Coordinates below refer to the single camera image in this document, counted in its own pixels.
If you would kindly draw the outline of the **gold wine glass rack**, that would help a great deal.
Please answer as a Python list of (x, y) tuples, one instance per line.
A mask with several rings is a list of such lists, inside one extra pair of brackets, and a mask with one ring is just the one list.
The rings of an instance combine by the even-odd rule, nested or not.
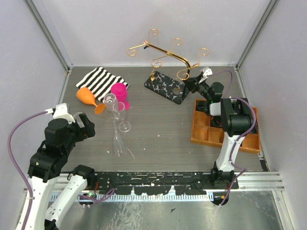
[(181, 104), (189, 93), (191, 93), (185, 85), (185, 81), (191, 76), (191, 70), (200, 66), (201, 57), (209, 55), (209, 50), (201, 47), (197, 51), (197, 62), (190, 64), (189, 61), (176, 53), (175, 46), (183, 44), (181, 38), (174, 38), (170, 49), (162, 48), (150, 41), (152, 36), (159, 35), (159, 30), (151, 29), (148, 32), (148, 38), (137, 46), (127, 49), (126, 54), (134, 57), (138, 54), (138, 48), (151, 48), (162, 53), (162, 56), (151, 60), (150, 65), (153, 68), (148, 76), (142, 76), (135, 73), (132, 86), (129, 87), (128, 99), (150, 99), (159, 102), (157, 96), (160, 95), (176, 104)]

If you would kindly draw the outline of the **clear champagne flute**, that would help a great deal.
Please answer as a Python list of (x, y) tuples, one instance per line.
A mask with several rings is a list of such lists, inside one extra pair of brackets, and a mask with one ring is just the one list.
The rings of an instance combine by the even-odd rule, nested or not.
[(113, 127), (114, 127), (114, 137), (113, 137), (114, 154), (116, 157), (120, 157), (123, 154), (125, 154), (126, 148), (124, 146), (120, 134), (117, 131), (117, 126), (115, 121), (113, 121)]
[(113, 110), (115, 113), (115, 117), (117, 120), (119, 120), (119, 129), (120, 131), (126, 133), (129, 132), (131, 129), (131, 124), (130, 122), (126, 121), (126, 107), (123, 102), (116, 102), (113, 105)]

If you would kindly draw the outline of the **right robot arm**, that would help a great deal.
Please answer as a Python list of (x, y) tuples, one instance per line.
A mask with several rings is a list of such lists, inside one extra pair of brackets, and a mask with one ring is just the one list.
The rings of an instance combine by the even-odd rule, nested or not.
[(219, 157), (214, 162), (210, 173), (210, 182), (214, 188), (220, 189), (228, 185), (234, 178), (236, 156), (245, 136), (256, 124), (256, 114), (244, 98), (223, 98), (224, 86), (214, 82), (211, 86), (201, 76), (185, 81), (191, 93), (198, 92), (206, 101), (203, 112), (211, 116), (221, 117), (221, 128), (224, 140)]

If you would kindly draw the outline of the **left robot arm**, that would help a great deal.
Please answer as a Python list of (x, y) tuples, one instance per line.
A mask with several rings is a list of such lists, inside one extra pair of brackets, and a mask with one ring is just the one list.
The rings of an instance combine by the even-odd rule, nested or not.
[(28, 192), (16, 226), (18, 230), (58, 230), (81, 191), (94, 188), (94, 169), (78, 165), (56, 201), (51, 206), (48, 204), (75, 144), (95, 136), (94, 123), (87, 115), (78, 113), (77, 116), (83, 126), (69, 115), (51, 120), (45, 128), (45, 140), (30, 159)]

